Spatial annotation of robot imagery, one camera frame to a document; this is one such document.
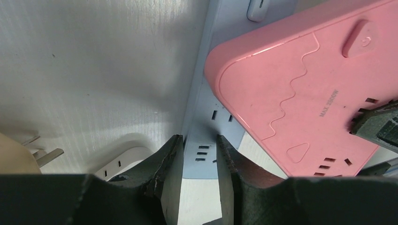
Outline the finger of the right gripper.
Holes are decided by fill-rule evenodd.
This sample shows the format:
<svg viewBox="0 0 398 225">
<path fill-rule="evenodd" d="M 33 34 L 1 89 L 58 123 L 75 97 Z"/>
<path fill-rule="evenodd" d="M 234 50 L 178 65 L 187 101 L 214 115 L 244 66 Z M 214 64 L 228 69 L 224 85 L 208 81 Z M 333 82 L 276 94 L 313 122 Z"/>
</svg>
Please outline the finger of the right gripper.
<svg viewBox="0 0 398 225">
<path fill-rule="evenodd" d="M 398 102 L 390 101 L 373 109 L 359 109 L 352 119 L 351 134 L 398 152 Z"/>
</svg>

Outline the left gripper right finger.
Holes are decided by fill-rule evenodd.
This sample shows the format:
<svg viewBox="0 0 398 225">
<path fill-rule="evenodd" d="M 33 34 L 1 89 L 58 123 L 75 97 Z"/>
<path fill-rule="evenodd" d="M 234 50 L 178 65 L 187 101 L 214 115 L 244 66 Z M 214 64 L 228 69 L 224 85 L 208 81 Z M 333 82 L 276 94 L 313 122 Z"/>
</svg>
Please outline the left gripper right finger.
<svg viewBox="0 0 398 225">
<path fill-rule="evenodd" d="M 225 225 L 395 225 L 394 178 L 290 177 L 282 179 L 216 138 Z"/>
</svg>

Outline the beige cube plug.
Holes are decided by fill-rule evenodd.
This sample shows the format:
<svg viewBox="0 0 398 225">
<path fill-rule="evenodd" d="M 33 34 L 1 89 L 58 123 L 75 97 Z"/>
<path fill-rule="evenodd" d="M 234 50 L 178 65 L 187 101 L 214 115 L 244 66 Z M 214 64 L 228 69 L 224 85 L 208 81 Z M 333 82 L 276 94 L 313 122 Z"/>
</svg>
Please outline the beige cube plug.
<svg viewBox="0 0 398 225">
<path fill-rule="evenodd" d="M 64 153 L 64 150 L 56 148 L 46 153 L 44 150 L 32 154 L 26 145 L 36 141 L 37 135 L 23 143 L 19 143 L 10 137 L 0 134 L 0 173 L 4 174 L 41 174 L 41 167 L 47 165 Z"/>
</svg>

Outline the pink power strip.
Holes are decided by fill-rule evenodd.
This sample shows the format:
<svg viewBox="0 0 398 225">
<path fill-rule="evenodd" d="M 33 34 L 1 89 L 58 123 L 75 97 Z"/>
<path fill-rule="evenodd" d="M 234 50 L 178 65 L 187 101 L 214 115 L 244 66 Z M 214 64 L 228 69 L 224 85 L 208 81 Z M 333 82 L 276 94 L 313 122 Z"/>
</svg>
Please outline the pink power strip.
<svg viewBox="0 0 398 225">
<path fill-rule="evenodd" d="M 329 0 L 216 46 L 204 74 L 288 176 L 354 176 L 354 117 L 398 97 L 398 3 Z"/>
</svg>

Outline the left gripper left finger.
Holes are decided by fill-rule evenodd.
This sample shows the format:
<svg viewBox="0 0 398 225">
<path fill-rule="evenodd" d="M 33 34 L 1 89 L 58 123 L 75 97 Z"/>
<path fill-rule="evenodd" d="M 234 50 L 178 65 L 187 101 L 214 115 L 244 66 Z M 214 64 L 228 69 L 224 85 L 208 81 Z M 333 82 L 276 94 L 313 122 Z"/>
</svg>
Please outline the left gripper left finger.
<svg viewBox="0 0 398 225">
<path fill-rule="evenodd" d="M 175 225 L 183 173 L 183 136 L 118 178 L 93 174 L 0 177 L 3 225 Z"/>
</svg>

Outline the white charger plug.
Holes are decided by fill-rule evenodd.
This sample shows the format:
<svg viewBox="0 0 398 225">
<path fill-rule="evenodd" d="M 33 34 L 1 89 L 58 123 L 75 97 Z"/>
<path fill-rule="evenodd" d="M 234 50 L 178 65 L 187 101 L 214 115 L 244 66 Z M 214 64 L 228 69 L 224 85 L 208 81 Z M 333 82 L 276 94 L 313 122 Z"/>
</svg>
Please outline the white charger plug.
<svg viewBox="0 0 398 225">
<path fill-rule="evenodd" d="M 126 150 L 121 155 L 112 159 L 105 166 L 94 173 L 95 176 L 105 181 L 110 181 L 113 177 L 131 169 L 133 166 L 142 162 L 153 152 L 147 147 L 134 147 Z"/>
</svg>

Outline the light blue power strip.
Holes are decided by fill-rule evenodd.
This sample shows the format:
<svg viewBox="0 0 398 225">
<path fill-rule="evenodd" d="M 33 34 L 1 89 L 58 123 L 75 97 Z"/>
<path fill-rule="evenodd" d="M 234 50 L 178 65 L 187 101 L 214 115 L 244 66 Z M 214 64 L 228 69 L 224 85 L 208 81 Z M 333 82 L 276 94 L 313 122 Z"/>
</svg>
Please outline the light blue power strip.
<svg viewBox="0 0 398 225">
<path fill-rule="evenodd" d="M 205 76 L 209 52 L 217 45 L 242 34 L 278 21 L 294 13 L 296 0 L 265 0 L 259 5 L 264 18 L 252 22 L 247 18 L 249 0 L 211 0 L 202 32 L 197 62 L 185 111 L 184 136 L 185 179 L 217 179 L 216 137 L 221 134 L 238 148 L 245 130 L 214 96 Z"/>
</svg>

